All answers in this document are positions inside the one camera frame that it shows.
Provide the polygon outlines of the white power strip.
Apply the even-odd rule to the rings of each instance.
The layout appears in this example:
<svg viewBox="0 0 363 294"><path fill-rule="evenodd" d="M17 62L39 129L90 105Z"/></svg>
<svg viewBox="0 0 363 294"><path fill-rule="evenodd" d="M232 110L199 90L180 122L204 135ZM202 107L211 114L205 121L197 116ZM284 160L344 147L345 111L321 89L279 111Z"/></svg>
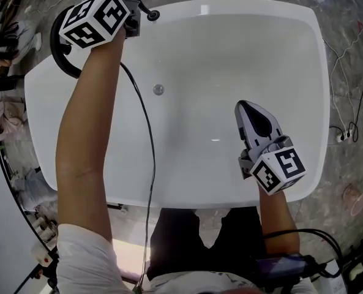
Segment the white power strip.
<svg viewBox="0 0 363 294"><path fill-rule="evenodd" d="M341 143L347 139L350 139L352 136L353 136L353 131L346 130L346 131L338 134L338 136L336 137L336 141L337 141L337 143Z"/></svg>

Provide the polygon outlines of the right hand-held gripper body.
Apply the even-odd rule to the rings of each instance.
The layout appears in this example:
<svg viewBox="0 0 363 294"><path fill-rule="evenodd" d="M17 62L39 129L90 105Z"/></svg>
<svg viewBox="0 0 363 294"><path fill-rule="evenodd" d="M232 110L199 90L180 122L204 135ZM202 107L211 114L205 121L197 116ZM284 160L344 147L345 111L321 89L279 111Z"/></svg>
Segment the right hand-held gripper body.
<svg viewBox="0 0 363 294"><path fill-rule="evenodd" d="M304 164L287 135L249 151L243 150L238 161L242 177L254 177L268 195L291 187L306 175Z"/></svg>

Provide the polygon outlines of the pink and white round dish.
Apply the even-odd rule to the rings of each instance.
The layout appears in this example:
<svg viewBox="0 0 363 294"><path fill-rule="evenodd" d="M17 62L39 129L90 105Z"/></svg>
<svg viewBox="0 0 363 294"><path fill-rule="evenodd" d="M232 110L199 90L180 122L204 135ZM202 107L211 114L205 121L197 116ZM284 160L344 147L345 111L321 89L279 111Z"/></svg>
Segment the pink and white round dish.
<svg viewBox="0 0 363 294"><path fill-rule="evenodd" d="M352 217L357 216L363 209L363 192L351 183L343 191L342 200Z"/></svg>

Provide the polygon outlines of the white box with red button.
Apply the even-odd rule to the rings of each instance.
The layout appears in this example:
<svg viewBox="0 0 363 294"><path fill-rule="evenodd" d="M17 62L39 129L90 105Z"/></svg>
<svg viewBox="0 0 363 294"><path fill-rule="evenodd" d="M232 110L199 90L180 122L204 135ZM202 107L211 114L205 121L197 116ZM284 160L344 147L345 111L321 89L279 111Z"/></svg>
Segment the white box with red button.
<svg viewBox="0 0 363 294"><path fill-rule="evenodd" d="M31 254L42 267L49 267L49 265L53 262L53 259L49 255L48 251L41 243L35 244L32 247Z"/></svg>

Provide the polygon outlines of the person's black shorts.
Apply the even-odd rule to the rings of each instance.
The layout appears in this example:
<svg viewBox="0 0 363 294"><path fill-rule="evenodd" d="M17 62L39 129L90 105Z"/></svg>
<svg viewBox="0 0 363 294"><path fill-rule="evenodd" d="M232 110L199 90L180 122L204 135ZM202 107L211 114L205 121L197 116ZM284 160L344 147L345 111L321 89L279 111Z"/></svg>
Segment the person's black shorts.
<svg viewBox="0 0 363 294"><path fill-rule="evenodd" d="M191 209L163 208L151 236L147 277L187 271L232 273L244 278L267 251L255 207L233 208L222 218L219 235L206 247L200 219Z"/></svg>

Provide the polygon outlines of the person's right forearm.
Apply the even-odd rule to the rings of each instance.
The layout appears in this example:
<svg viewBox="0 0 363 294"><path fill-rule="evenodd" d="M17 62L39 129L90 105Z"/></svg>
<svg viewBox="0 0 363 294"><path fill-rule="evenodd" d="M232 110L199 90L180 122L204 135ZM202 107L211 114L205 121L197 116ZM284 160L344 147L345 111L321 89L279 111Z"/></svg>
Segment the person's right forearm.
<svg viewBox="0 0 363 294"><path fill-rule="evenodd" d="M283 230L295 230L296 225L291 216L286 197L283 192L268 195L259 187L260 216L263 235ZM298 232L287 233L264 240L269 255L296 253L300 251Z"/></svg>

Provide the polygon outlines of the person's left forearm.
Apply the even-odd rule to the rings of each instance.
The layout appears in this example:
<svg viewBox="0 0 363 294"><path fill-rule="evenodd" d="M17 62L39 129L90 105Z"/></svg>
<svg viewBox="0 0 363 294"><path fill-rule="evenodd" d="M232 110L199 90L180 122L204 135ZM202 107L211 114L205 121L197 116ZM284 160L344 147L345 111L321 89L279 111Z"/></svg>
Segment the person's left forearm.
<svg viewBox="0 0 363 294"><path fill-rule="evenodd" d="M103 180L124 41L121 29L91 50L67 104L56 147L60 195Z"/></svg>

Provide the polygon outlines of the person's white t-shirt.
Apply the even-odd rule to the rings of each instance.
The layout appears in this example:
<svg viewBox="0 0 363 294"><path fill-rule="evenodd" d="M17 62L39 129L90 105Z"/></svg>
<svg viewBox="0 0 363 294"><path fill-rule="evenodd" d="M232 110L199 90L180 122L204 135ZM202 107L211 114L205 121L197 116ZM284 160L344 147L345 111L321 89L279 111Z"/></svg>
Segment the person's white t-shirt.
<svg viewBox="0 0 363 294"><path fill-rule="evenodd" d="M122 281L110 241L86 228L62 224L57 267L60 294L132 294ZM252 294L251 277L187 271L155 277L144 294Z"/></svg>

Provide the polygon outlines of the black phone on mount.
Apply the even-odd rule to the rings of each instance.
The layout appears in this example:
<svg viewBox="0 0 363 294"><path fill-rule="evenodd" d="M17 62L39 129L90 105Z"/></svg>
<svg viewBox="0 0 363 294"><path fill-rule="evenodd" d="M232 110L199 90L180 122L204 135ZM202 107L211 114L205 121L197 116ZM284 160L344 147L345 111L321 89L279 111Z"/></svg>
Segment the black phone on mount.
<svg viewBox="0 0 363 294"><path fill-rule="evenodd" d="M254 283L259 287L290 287L315 274L336 278L341 273L341 266L338 266L335 273L330 273L327 263L317 263L311 255L290 254L257 260Z"/></svg>

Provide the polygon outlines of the white bathtub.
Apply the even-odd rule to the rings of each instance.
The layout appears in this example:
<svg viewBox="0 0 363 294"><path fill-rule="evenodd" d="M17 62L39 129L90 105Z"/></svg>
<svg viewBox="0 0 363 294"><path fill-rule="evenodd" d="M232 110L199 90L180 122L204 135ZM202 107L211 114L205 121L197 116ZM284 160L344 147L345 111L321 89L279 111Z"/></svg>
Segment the white bathtub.
<svg viewBox="0 0 363 294"><path fill-rule="evenodd" d="M285 190L305 198L319 183L329 133L329 76L312 9L271 0L193 0L159 7L125 41L104 166L109 203L218 208L258 203L244 179L234 109L273 114L306 175ZM157 96L153 87L161 84Z"/></svg>

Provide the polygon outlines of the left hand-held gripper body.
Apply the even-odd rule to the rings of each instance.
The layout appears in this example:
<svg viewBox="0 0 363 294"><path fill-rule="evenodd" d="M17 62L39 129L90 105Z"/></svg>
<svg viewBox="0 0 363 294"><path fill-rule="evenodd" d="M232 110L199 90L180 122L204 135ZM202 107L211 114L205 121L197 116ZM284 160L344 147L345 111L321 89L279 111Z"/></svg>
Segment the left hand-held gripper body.
<svg viewBox="0 0 363 294"><path fill-rule="evenodd" d="M126 37L140 34L139 0L82 0L62 16L59 36L79 48L110 42L121 27Z"/></svg>

